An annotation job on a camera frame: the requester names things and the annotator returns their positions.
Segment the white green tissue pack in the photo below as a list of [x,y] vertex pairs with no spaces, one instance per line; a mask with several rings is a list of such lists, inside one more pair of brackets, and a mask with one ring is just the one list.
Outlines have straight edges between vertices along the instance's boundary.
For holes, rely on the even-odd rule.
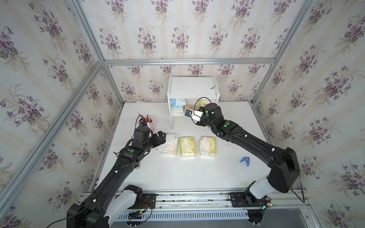
[[167,133],[166,142],[164,144],[158,146],[157,149],[162,154],[176,155],[178,142],[179,142],[178,134]]

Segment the white yellow tissue pack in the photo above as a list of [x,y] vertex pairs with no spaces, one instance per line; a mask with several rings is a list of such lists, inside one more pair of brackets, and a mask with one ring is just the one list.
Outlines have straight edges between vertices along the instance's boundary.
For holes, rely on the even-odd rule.
[[199,141],[200,155],[207,157],[215,157],[216,152],[216,139],[214,137],[202,136]]

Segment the yellow floral tissue pack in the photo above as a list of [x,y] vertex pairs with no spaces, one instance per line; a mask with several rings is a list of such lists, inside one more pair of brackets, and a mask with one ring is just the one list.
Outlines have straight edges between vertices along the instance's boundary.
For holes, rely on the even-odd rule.
[[180,138],[180,154],[182,158],[195,157],[196,146],[193,137]]

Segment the orange tissue pack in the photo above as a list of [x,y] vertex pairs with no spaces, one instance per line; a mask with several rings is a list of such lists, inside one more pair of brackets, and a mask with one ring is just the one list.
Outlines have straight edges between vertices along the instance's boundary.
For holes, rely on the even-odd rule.
[[186,105],[185,106],[185,111],[192,112],[193,110],[194,110],[194,106],[193,105]]

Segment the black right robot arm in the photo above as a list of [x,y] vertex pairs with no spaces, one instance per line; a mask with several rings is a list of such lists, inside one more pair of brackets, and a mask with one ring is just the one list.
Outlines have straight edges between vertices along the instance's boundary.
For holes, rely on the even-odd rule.
[[244,130],[237,123],[226,120],[216,103],[199,108],[200,126],[207,126],[220,139],[247,150],[271,170],[266,177],[254,181],[248,187],[249,193],[257,199],[275,191],[287,193],[300,176],[296,152],[291,148],[282,149],[269,144]]

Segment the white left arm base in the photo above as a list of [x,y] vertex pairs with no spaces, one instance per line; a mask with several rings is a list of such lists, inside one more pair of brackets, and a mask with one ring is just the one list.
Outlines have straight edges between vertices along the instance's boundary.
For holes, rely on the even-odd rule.
[[141,201],[143,189],[135,185],[128,185],[124,188],[122,193],[107,207],[105,217],[108,217],[108,225],[111,226],[117,218],[122,215],[127,209]]

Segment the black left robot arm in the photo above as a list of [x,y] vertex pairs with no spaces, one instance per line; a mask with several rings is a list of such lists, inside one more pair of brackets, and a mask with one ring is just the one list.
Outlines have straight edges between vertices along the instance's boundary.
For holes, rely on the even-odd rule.
[[109,173],[80,204],[73,204],[67,211],[68,228],[108,228],[117,216],[132,207],[137,199],[136,189],[125,190],[115,196],[127,176],[139,166],[145,154],[166,142],[166,133],[156,134],[147,127],[139,126],[134,136],[117,154],[117,160]]

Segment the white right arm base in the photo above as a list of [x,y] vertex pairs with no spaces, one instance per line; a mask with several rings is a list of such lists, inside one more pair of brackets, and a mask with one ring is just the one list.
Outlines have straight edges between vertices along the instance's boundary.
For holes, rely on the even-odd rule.
[[244,200],[249,206],[254,206],[259,200],[276,190],[271,186],[267,177],[254,181],[244,192]]

